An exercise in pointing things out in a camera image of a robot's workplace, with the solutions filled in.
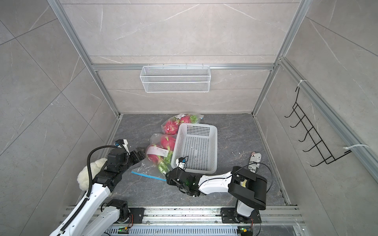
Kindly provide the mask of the zip-top bag with blue seal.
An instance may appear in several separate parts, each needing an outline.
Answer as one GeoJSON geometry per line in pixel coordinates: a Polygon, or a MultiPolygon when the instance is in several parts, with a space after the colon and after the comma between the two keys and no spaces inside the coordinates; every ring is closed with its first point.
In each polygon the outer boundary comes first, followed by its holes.
{"type": "Polygon", "coordinates": [[[177,135],[157,133],[150,138],[145,150],[145,159],[132,169],[132,173],[142,177],[166,181],[166,174],[172,170],[171,160],[177,135]]]}

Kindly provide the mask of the pink dragon fruit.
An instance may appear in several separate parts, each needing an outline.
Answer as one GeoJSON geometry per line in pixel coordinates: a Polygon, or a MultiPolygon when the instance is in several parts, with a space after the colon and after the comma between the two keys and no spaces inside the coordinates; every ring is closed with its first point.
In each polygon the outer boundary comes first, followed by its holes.
{"type": "Polygon", "coordinates": [[[150,145],[147,148],[147,158],[164,176],[171,169],[176,137],[176,135],[156,133],[150,138],[150,145]]]}

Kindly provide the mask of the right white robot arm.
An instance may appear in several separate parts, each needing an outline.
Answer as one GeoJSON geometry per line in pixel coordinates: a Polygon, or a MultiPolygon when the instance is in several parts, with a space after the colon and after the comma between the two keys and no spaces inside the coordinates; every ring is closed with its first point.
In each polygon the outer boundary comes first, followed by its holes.
{"type": "Polygon", "coordinates": [[[165,177],[168,185],[189,196],[228,193],[236,198],[235,208],[221,209],[223,223],[260,223],[258,213],[266,210],[267,179],[243,167],[234,166],[232,171],[217,176],[189,173],[177,167],[165,177]]]}

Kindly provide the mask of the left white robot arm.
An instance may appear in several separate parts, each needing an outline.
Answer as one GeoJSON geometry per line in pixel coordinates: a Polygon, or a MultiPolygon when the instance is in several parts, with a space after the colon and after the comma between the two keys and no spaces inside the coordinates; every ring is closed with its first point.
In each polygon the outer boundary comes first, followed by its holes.
{"type": "Polygon", "coordinates": [[[128,152],[125,147],[113,145],[100,146],[92,150],[87,157],[89,177],[87,193],[63,223],[50,235],[101,236],[118,220],[132,219],[127,201],[113,199],[107,203],[107,206],[95,220],[90,221],[97,208],[110,196],[115,186],[122,180],[123,173],[144,158],[145,149],[140,147],[132,152],[128,152]],[[108,154],[110,161],[106,162],[105,167],[101,168],[100,172],[93,177],[91,157],[97,150],[104,148],[112,148],[108,154]]]}

